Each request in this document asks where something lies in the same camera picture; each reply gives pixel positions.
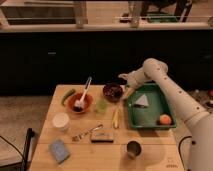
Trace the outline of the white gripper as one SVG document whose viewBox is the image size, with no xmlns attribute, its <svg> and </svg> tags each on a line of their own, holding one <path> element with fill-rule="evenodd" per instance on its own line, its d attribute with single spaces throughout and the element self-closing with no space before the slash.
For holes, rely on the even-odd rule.
<svg viewBox="0 0 213 171">
<path fill-rule="evenodd" d="M 146 81 L 146 76 L 144 75 L 144 71 L 142 68 L 130 73 L 119 74 L 118 77 L 126 80 L 127 85 L 133 89 L 141 87 Z"/>
</svg>

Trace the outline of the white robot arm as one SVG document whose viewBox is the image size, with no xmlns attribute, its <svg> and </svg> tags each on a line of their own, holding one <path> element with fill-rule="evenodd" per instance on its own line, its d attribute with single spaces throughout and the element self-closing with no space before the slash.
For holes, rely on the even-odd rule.
<svg viewBox="0 0 213 171">
<path fill-rule="evenodd" d="M 118 77 L 126 80 L 128 85 L 123 99 L 146 82 L 154 81 L 191 132 L 188 169 L 213 171 L 213 114 L 175 83 L 167 72 L 166 63 L 148 58 L 139 69 L 119 74 Z"/>
</svg>

